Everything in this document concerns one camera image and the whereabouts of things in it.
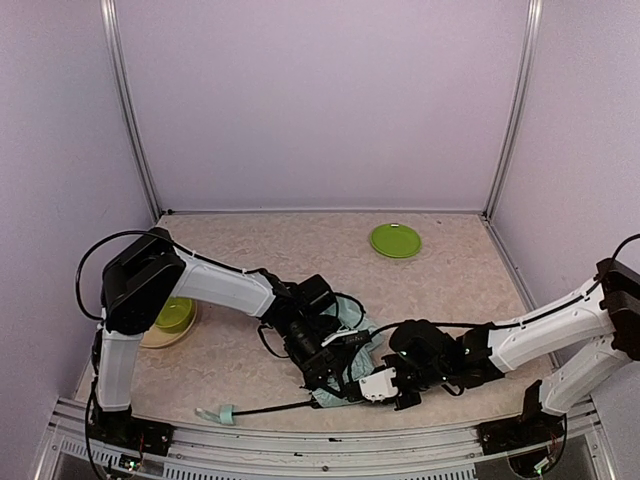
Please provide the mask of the mint green folding umbrella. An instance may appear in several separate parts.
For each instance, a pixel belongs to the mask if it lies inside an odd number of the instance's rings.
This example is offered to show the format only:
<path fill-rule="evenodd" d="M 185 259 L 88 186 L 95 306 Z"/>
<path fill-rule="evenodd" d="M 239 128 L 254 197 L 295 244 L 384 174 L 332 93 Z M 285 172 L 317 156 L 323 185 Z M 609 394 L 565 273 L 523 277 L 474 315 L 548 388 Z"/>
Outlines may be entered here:
<path fill-rule="evenodd" d="M 377 326 L 366 316 L 363 304 L 356 298 L 344 294 L 336 293 L 336 303 L 329 307 L 325 314 L 338 320 L 340 327 L 338 331 L 365 331 L 372 333 Z M 350 366 L 354 379 L 366 376 L 373 372 L 373 360 L 371 353 L 382 343 L 380 338 L 372 340 L 367 346 L 360 350 L 352 360 Z M 202 420 L 218 425 L 234 425 L 236 419 L 241 416 L 264 415 L 268 413 L 283 412 L 301 408 L 326 409 L 338 408 L 363 403 L 363 400 L 349 400 L 339 398 L 323 389 L 316 389 L 311 392 L 309 400 L 281 404 L 277 406 L 264 407 L 253 410 L 238 410 L 234 405 L 223 405 L 217 412 L 203 408 L 195 408 L 194 414 Z"/>

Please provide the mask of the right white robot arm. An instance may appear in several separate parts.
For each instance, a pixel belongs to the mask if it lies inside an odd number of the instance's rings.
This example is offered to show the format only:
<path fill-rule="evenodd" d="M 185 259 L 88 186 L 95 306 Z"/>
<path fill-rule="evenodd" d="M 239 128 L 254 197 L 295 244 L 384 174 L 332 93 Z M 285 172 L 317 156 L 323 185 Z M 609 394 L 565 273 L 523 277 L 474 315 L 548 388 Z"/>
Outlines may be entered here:
<path fill-rule="evenodd" d="M 503 378 L 550 352 L 583 346 L 525 393 L 524 416 L 559 417 L 593 388 L 639 359 L 639 275 L 604 259 L 578 290 L 506 323 L 475 326 L 452 337 L 427 320 L 408 320 L 389 339 L 385 388 L 400 409 L 441 384 L 454 394 Z"/>

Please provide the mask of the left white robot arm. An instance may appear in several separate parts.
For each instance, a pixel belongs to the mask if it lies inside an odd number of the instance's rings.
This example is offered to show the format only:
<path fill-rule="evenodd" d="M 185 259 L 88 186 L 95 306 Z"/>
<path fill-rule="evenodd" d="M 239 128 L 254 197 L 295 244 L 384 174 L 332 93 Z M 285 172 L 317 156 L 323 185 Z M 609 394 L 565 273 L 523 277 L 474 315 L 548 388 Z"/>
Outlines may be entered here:
<path fill-rule="evenodd" d="M 285 282 L 264 268 L 246 270 L 177 244 L 163 228 L 132 232 L 134 242 L 103 269 L 102 339 L 97 401 L 105 412 L 131 407 L 139 345 L 173 298 L 218 305 L 274 329 L 310 390 L 342 393 L 342 360 L 324 344 L 321 323 L 336 304 L 320 275 Z"/>

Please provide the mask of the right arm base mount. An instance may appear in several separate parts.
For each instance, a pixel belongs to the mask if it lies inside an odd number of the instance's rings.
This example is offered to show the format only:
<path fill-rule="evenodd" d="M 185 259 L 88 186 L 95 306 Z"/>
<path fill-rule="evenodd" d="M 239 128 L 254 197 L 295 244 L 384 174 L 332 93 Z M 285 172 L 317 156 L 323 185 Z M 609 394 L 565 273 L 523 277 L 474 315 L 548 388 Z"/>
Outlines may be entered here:
<path fill-rule="evenodd" d="M 479 441 L 484 455 L 508 452 L 562 437 L 567 430 L 566 415 L 542 411 L 542 381 L 529 386 L 524 395 L 522 413 L 478 425 Z"/>

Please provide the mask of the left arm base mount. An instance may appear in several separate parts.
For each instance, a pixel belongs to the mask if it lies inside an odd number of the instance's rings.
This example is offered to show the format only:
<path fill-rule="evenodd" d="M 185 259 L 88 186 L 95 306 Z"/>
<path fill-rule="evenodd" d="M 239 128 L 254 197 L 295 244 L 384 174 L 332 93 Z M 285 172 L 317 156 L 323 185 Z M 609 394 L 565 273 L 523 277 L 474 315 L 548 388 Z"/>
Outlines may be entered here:
<path fill-rule="evenodd" d="M 90 439 L 142 454 L 167 456 L 174 430 L 175 427 L 169 423 L 133 416 L 130 407 L 106 412 L 93 402 L 89 410 Z"/>

